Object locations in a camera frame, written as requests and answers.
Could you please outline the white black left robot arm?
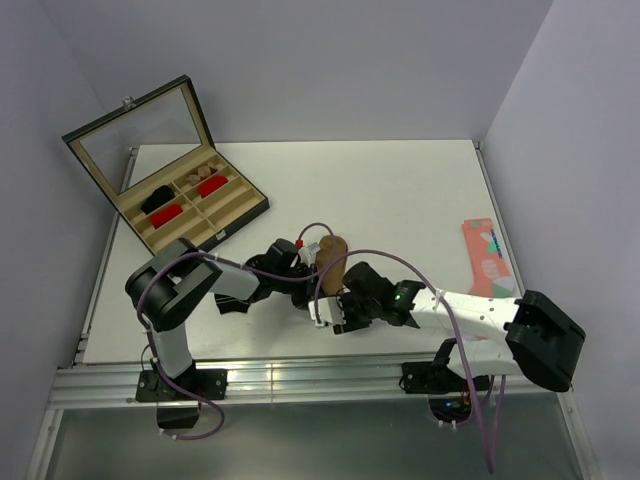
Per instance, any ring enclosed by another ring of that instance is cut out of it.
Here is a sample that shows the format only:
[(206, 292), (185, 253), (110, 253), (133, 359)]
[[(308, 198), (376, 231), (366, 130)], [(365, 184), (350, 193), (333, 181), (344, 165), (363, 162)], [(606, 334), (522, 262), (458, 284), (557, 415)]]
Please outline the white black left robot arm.
[(195, 366), (185, 322), (206, 295), (215, 297), (222, 313), (240, 311), (274, 292), (302, 308), (317, 277), (317, 269), (300, 259), (299, 248), (282, 238), (243, 264), (200, 250), (185, 238), (171, 242), (125, 284), (162, 370), (159, 388), (172, 399), (193, 391)]

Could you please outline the black rolled sock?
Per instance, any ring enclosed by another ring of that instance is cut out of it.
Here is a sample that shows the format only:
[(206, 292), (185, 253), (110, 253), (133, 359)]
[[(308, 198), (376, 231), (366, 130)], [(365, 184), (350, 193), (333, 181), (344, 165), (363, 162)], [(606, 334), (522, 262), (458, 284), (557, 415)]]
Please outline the black rolled sock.
[(175, 193), (168, 185), (158, 187), (140, 206), (141, 211), (149, 215), (175, 198)]

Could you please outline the pink patterned sock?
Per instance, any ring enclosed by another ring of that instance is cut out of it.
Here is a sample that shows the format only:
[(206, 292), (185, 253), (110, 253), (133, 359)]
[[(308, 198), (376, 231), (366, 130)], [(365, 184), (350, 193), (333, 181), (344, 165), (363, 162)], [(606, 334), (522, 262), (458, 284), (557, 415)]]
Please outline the pink patterned sock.
[(469, 293), (487, 298), (512, 297), (516, 281), (504, 259), (492, 220), (465, 220), (462, 231), (473, 277)]

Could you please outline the black compartment storage box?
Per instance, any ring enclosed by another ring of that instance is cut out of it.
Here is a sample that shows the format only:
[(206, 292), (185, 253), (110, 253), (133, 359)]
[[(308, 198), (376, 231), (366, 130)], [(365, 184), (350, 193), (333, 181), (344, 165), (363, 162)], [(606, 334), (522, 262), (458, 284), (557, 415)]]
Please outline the black compartment storage box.
[[(156, 254), (186, 238), (210, 250), (265, 213), (268, 197), (216, 147), (191, 78), (182, 75), (62, 138), (122, 221)], [(213, 162), (228, 183), (201, 198), (186, 177)], [(144, 214), (141, 204), (160, 186), (175, 198)], [(150, 215), (171, 204), (183, 212), (155, 229)]]

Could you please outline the red rolled sock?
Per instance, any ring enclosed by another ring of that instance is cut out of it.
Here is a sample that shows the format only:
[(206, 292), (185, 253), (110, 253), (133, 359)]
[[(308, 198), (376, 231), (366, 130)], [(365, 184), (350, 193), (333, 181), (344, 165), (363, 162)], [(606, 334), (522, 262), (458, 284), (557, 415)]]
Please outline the red rolled sock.
[(198, 186), (198, 194), (201, 198), (205, 198), (227, 183), (228, 179), (226, 176), (212, 175)]
[(150, 215), (150, 221), (155, 229), (167, 224), (172, 219), (176, 218), (183, 212), (182, 207), (179, 204), (171, 204), (161, 210), (158, 210)]

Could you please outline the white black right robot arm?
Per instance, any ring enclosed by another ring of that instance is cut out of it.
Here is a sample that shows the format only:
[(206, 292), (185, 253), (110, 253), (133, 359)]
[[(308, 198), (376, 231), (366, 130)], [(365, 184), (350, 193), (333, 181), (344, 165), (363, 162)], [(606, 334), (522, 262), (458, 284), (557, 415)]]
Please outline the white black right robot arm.
[(392, 283), (359, 262), (343, 278), (338, 298), (343, 324), (337, 333), (364, 329), (381, 320), (394, 327), (447, 332), (431, 364), (436, 392), (474, 377), (522, 375), (531, 383), (564, 393), (586, 333), (545, 294), (528, 290), (520, 298), (487, 298), (439, 290), (424, 283)]

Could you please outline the red rolled sock right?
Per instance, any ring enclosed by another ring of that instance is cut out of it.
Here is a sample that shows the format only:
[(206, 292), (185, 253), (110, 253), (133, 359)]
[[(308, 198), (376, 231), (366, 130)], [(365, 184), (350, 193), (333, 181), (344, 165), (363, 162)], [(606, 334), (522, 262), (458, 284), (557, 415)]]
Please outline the red rolled sock right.
[(201, 198), (205, 198), (227, 183), (228, 179), (226, 176), (212, 175), (198, 186), (198, 194)]

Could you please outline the red rolled sock left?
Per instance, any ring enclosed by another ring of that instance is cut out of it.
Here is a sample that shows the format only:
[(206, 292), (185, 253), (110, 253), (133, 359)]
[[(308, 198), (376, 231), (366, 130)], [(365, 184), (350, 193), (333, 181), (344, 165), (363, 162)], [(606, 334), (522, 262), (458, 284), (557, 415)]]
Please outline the red rolled sock left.
[(176, 218), (183, 212), (182, 207), (179, 204), (171, 204), (161, 210), (158, 210), (150, 215), (150, 221), (155, 229), (167, 224), (172, 219)]

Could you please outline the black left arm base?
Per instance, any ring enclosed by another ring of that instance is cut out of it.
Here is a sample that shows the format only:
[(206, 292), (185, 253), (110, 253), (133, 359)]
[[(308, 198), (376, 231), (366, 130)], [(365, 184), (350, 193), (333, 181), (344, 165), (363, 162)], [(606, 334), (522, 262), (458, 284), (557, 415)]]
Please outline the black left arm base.
[(197, 369), (190, 367), (172, 382), (164, 379), (155, 367), (143, 370), (138, 378), (135, 401), (156, 405), (159, 428), (181, 434), (193, 428), (208, 401), (223, 400), (226, 394), (226, 369)]

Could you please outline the beige rolled sock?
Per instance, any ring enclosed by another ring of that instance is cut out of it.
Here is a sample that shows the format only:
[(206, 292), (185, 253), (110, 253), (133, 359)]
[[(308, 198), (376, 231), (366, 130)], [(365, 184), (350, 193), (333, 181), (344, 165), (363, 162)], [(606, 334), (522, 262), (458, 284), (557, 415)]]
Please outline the beige rolled sock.
[(187, 175), (186, 180), (190, 185), (196, 185), (218, 172), (216, 165), (209, 161), (200, 165), (194, 172)]

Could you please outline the aluminium rail frame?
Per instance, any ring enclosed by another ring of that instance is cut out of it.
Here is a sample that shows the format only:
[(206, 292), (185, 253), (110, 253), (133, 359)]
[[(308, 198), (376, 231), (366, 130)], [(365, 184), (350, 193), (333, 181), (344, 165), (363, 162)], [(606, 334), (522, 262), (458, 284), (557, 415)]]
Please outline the aluminium rail frame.
[[(361, 241), (366, 190), (384, 174), (397, 173), (406, 182), (380, 202), (384, 223), (375, 229), (378, 249), (388, 250), (405, 230), (421, 245), (440, 246), (442, 253), (423, 258), (418, 246), (406, 241), (398, 254), (420, 265), (438, 285), (461, 286), (471, 278), (463, 257), (462, 223), (489, 217), (510, 271), (518, 269), (478, 141), (223, 142), (219, 151), (254, 179), (271, 202), (268, 213), (222, 243), (229, 255), (277, 229), (296, 232), (315, 220)], [(124, 310), (122, 287), (126, 266), (146, 255), (129, 227), (112, 225), (77, 358), (72, 367), (57, 372), (51, 388), (46, 432), (67, 411), (134, 406), (133, 356), (143, 343)], [(202, 318), (192, 328), (205, 366), (230, 371), (229, 401), (238, 405), (397, 399), (401, 363), (426, 359), (441, 337), (436, 330), (415, 339), (376, 333), (344, 343), (301, 327), (286, 332), (252, 320), (226, 328), (228, 344), (220, 346), (205, 338)]]

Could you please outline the black white striped sock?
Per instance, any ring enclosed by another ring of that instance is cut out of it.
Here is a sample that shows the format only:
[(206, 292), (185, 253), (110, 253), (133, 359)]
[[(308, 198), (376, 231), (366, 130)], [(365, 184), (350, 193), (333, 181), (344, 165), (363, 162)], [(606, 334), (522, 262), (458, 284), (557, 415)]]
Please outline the black white striped sock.
[(240, 300), (235, 297), (222, 294), (215, 294), (214, 300), (221, 315), (230, 313), (246, 314), (251, 306), (250, 300)]

